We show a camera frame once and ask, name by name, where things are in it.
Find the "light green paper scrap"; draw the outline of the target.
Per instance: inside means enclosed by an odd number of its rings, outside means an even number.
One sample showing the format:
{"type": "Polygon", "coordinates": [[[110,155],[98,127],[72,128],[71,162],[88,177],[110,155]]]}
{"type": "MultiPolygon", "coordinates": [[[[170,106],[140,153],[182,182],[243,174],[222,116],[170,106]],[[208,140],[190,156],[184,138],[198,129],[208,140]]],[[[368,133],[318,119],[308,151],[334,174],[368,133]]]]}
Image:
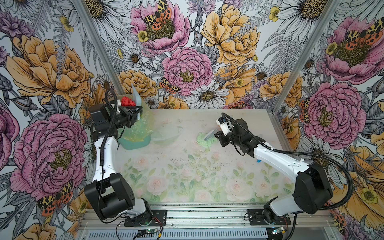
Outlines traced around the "light green paper scrap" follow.
{"type": "Polygon", "coordinates": [[[212,145],[218,142],[218,139],[215,137],[205,140],[206,133],[198,133],[196,141],[197,144],[205,149],[210,149],[212,145]]]}

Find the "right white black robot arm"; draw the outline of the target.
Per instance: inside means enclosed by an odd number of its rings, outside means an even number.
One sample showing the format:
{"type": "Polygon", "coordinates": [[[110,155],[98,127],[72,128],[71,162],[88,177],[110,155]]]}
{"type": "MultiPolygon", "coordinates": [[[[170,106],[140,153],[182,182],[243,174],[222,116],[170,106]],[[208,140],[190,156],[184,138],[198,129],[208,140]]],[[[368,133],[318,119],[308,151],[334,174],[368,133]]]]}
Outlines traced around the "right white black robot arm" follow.
{"type": "Polygon", "coordinates": [[[242,120],[231,121],[220,117],[216,121],[220,131],[215,137],[222,147],[233,145],[241,155],[249,155],[275,168],[294,184],[292,194],[276,197],[264,205],[261,217],[267,225],[293,213],[313,215],[332,197],[333,191],[325,169],[318,164],[307,164],[288,154],[280,153],[265,140],[254,136],[242,120]]]}

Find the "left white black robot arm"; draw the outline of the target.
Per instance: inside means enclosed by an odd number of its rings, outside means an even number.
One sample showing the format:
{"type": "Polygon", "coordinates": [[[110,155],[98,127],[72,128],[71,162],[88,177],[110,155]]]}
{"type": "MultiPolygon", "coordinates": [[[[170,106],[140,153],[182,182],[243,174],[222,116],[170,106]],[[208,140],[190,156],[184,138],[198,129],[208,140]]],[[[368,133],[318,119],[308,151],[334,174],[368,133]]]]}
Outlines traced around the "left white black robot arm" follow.
{"type": "Polygon", "coordinates": [[[130,128],[142,113],[142,107],[98,104],[90,108],[94,120],[92,139],[97,151],[96,170],[85,195],[99,219],[107,224],[125,217],[133,224],[146,226],[153,217],[149,203],[137,199],[124,177],[115,170],[119,147],[119,129],[130,128]]]}

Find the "red paper scrap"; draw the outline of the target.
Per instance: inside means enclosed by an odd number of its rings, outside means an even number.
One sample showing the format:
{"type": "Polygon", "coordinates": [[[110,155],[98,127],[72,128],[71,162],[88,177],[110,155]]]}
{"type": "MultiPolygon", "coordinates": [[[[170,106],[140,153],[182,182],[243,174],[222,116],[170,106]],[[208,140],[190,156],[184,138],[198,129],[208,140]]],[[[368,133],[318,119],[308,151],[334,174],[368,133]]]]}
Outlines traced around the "red paper scrap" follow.
{"type": "Polygon", "coordinates": [[[121,106],[122,107],[136,107],[137,105],[132,99],[130,99],[128,97],[122,97],[121,106]]]}

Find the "grey-green plastic dustpan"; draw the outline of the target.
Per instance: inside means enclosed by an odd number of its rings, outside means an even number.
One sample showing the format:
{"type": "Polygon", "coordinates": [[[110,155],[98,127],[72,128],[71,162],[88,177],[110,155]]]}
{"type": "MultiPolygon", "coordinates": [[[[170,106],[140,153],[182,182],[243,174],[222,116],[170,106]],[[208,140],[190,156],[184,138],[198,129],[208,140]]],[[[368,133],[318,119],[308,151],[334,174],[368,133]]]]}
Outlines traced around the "grey-green plastic dustpan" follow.
{"type": "Polygon", "coordinates": [[[142,105],[142,98],[141,98],[140,94],[137,92],[137,90],[133,84],[131,86],[131,92],[133,95],[132,100],[136,103],[136,106],[141,106],[142,105]]]}

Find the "grey-green hand brush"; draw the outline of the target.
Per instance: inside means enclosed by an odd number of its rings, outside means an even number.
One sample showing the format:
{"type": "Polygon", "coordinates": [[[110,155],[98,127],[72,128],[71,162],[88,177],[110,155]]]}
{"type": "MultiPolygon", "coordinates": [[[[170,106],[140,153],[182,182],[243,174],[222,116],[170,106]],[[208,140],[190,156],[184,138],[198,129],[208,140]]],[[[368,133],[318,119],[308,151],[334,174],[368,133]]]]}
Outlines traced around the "grey-green hand brush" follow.
{"type": "Polygon", "coordinates": [[[209,139],[214,138],[214,137],[215,137],[215,134],[216,134],[217,132],[219,132],[218,129],[213,129],[213,130],[209,131],[209,132],[205,135],[205,137],[204,137],[204,141],[208,141],[209,139]]]}

